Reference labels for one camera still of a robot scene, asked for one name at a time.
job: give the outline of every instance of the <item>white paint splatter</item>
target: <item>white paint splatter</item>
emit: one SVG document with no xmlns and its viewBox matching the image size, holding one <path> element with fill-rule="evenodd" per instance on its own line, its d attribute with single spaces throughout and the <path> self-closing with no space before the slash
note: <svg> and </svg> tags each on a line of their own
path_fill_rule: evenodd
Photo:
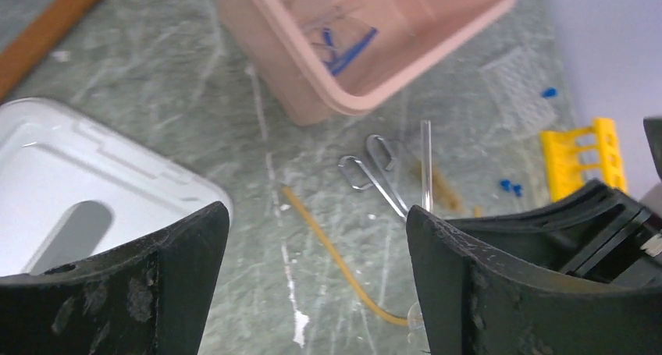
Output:
<svg viewBox="0 0 662 355">
<path fill-rule="evenodd" d="M 326 257 L 326 260 L 324 262 L 324 271 L 322 272 L 321 276 L 317 278 L 317 281 L 326 281 L 326 277 L 329 275 L 329 270 L 331 267 L 331 257 Z M 312 311 L 312 317 L 314 318 L 313 321 L 317 322 L 319 319 L 320 311 L 322 309 L 322 305 L 326 302 L 326 285 L 321 284 L 319 286 L 319 292 L 317 298 L 315 298 L 315 304 L 313 305 L 313 311 Z M 319 328 L 319 325 L 314 325 L 310 332 L 308 333 L 308 338 L 310 342 L 314 342 L 315 338 L 317 336 L 317 329 Z M 309 346 L 306 349 L 306 354 L 305 355 L 312 355 L 313 352 L 313 346 Z"/>
<path fill-rule="evenodd" d="M 258 124 L 260 125 L 260 133 L 262 134 L 262 140 L 267 142 L 269 140 L 269 129 L 267 128 L 267 122 L 265 120 L 265 110 L 264 105 L 262 104 L 262 95 L 260 93 L 260 82 L 258 81 L 258 75 L 255 72 L 255 67 L 253 64 L 246 66 L 244 70 L 246 75 L 251 78 L 251 87 L 253 88 L 253 102 L 255 104 L 255 113 L 258 117 Z M 269 174 L 269 182 L 271 184 L 271 198 L 273 204 L 273 214 L 276 216 L 276 222 L 279 227 L 283 227 L 283 220 L 280 219 L 280 203 L 278 200 L 278 193 L 276 192 L 276 171 L 273 168 L 272 153 L 267 152 L 265 154 L 265 164 L 267 167 L 267 173 Z"/>
<path fill-rule="evenodd" d="M 51 57 L 57 62 L 69 62 L 71 61 L 71 51 L 54 51 L 51 53 Z"/>
<path fill-rule="evenodd" d="M 303 349 L 306 344 L 304 330 L 309 323 L 310 318 L 301 313 L 297 308 L 297 299 L 294 295 L 294 279 L 292 278 L 292 271 L 290 270 L 290 256 L 287 253 L 287 246 L 284 242 L 280 245 L 280 251 L 283 254 L 283 263 L 285 264 L 287 288 L 290 289 L 290 295 L 288 297 L 290 302 L 292 302 L 292 308 L 294 309 L 294 338 L 292 340 L 298 343 L 299 347 Z"/>
</svg>

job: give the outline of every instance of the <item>clear glass tube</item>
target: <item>clear glass tube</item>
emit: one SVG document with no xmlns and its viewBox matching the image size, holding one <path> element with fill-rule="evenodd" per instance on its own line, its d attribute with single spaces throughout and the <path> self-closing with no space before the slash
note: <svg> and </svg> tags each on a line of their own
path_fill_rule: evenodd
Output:
<svg viewBox="0 0 662 355">
<path fill-rule="evenodd" d="M 428 119 L 421 121 L 421 183 L 423 208 L 432 212 L 432 123 Z"/>
</svg>

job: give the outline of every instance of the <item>black plastic part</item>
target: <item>black plastic part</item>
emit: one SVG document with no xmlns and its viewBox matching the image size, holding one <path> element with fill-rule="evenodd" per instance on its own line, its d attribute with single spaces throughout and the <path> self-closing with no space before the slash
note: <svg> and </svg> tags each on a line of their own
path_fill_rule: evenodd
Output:
<svg viewBox="0 0 662 355">
<path fill-rule="evenodd" d="M 621 286 L 659 286 L 661 282 L 660 265 L 648 257 L 642 257 L 612 283 Z"/>
<path fill-rule="evenodd" d="M 585 278 L 601 261 L 603 261 L 610 253 L 616 250 L 617 247 L 622 245 L 623 242 L 625 242 L 628 238 L 633 237 L 638 231 L 640 231 L 641 226 L 650 216 L 651 214 L 646 209 L 642 209 L 640 213 L 638 213 L 630 222 L 622 225 L 620 229 L 617 229 L 616 226 L 612 225 L 607 227 L 600 235 L 606 234 L 610 235 L 611 237 L 606 240 L 599 236 L 594 238 L 591 243 L 596 244 L 595 252 L 592 254 L 578 254 L 579 258 L 583 258 L 584 261 L 577 268 L 571 271 L 573 272 L 573 275 L 576 277 Z M 635 257 L 637 259 L 645 256 L 638 247 L 632 247 L 631 250 L 634 250 L 633 252 L 635 253 Z M 618 276 L 620 271 L 613 272 L 612 268 L 611 273 L 614 273 L 616 276 Z"/>
<path fill-rule="evenodd" d="M 449 223 L 527 262 L 575 273 L 642 209 L 622 192 L 593 180 L 562 201 L 534 211 Z"/>
<path fill-rule="evenodd" d="M 419 207 L 407 235 L 432 354 L 662 353 L 662 287 L 554 272 Z"/>
<path fill-rule="evenodd" d="M 0 353 L 195 355 L 229 227 L 214 203 L 103 254 L 0 278 Z"/>
<path fill-rule="evenodd" d="M 657 175 L 662 180 L 662 117 L 648 117 L 643 120 L 643 128 L 646 131 L 650 153 Z"/>
</svg>

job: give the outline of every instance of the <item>marble surface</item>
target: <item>marble surface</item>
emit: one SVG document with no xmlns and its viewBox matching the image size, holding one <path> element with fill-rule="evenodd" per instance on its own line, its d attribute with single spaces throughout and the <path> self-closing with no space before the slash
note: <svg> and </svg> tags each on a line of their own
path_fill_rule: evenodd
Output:
<svg viewBox="0 0 662 355">
<path fill-rule="evenodd" d="M 489 65 L 513 52 L 525 73 Z M 528 100 L 494 73 L 525 84 Z M 541 103 L 536 94 L 548 86 L 561 95 Z M 435 159 L 467 208 L 535 208 L 549 196 L 536 134 L 572 126 L 565 89 L 543 0 L 519 0 L 371 115 L 300 128 L 221 27 L 214 0 L 104 0 L 11 98 L 65 102 L 230 193 L 235 221 L 200 354 L 405 354 L 418 353 L 408 329 L 360 303 L 281 187 L 293 188 L 368 294 L 406 315 L 416 295 L 404 225 L 376 190 L 347 185 L 339 157 L 364 157 L 365 138 L 379 133 L 401 141 L 393 144 L 410 162 L 419 122 L 431 119 Z M 391 178 L 417 204 L 406 165 Z M 521 183 L 525 196 L 500 192 L 502 178 Z M 297 312 L 309 320 L 303 346 Z"/>
<path fill-rule="evenodd" d="M 55 0 L 0 0 L 0 51 Z"/>
</svg>

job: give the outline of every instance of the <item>white wall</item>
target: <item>white wall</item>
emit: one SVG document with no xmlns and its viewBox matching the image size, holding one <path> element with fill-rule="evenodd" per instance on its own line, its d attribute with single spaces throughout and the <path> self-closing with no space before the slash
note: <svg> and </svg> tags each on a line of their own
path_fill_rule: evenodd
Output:
<svg viewBox="0 0 662 355">
<path fill-rule="evenodd" d="M 662 115 L 662 0 L 547 0 L 582 124 L 616 120 L 630 194 L 658 178 L 642 119 Z"/>
</svg>

